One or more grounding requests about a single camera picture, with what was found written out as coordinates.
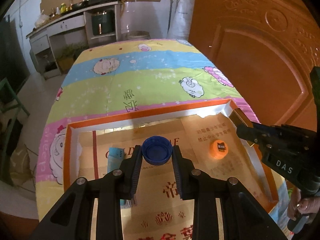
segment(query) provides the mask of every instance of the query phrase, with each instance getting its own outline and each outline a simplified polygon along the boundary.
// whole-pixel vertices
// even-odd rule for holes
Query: red chinese characters
[[[183,237],[184,240],[192,239],[192,228],[193,228],[193,225],[191,225],[188,228],[183,228],[182,230],[180,230],[180,233],[184,236]]]
[[[140,224],[143,228],[147,228],[148,227],[148,222],[145,222],[143,220],[143,222]]]
[[[170,198],[170,197],[174,198],[174,196],[177,196],[178,190],[177,190],[176,182],[174,183],[167,182],[167,185],[164,186],[164,190],[162,191],[162,193],[166,193],[167,198]]]
[[[181,218],[185,218],[186,217],[183,211],[180,211],[178,216],[181,217]]]
[[[154,240],[153,237],[138,238],[137,240]]]
[[[160,240],[176,240],[175,234],[165,233]]]
[[[161,212],[156,215],[157,225],[167,225],[172,221],[172,215],[169,212]]]

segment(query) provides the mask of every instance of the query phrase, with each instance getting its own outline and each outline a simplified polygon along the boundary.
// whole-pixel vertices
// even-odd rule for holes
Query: yellow bottle
[[[65,3],[62,3],[60,6],[60,13],[64,13],[67,11],[67,6]]]

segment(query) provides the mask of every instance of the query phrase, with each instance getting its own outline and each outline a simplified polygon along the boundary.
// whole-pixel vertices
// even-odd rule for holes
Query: plastic bag
[[[49,16],[43,14],[43,11],[41,12],[41,14],[39,15],[37,21],[35,22],[35,26],[36,28],[39,28],[42,24],[44,24],[45,22],[49,21]]]
[[[26,145],[18,146],[12,153],[9,171],[12,182],[16,186],[22,186],[27,180],[33,179]]]
[[[168,32],[168,39],[188,40],[194,4],[195,0],[179,0]]]

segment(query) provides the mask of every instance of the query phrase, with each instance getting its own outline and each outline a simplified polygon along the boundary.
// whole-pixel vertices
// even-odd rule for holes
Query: orange wooden door
[[[309,73],[320,29],[301,0],[196,0],[189,42],[232,82],[260,122],[316,130]]]

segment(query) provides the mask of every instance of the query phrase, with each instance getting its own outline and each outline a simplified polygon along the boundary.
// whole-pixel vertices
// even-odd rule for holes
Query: blue cloth
[[[205,66],[214,66],[201,53],[193,52],[174,52],[166,51],[148,51],[148,52],[130,52],[119,55],[95,58],[73,65],[65,77],[62,86],[65,87],[73,82],[85,80],[88,78],[101,77],[93,71],[94,65],[101,59],[116,58],[120,61],[120,66],[111,73],[105,75],[115,75],[126,71],[145,70],[145,69],[176,69],[181,67],[203,68]]]
[[[289,204],[289,195],[287,184],[283,184],[278,189],[279,202],[274,207],[274,209],[269,213],[272,219],[277,223],[281,230],[284,230],[287,226],[289,218],[287,216],[287,208]]]

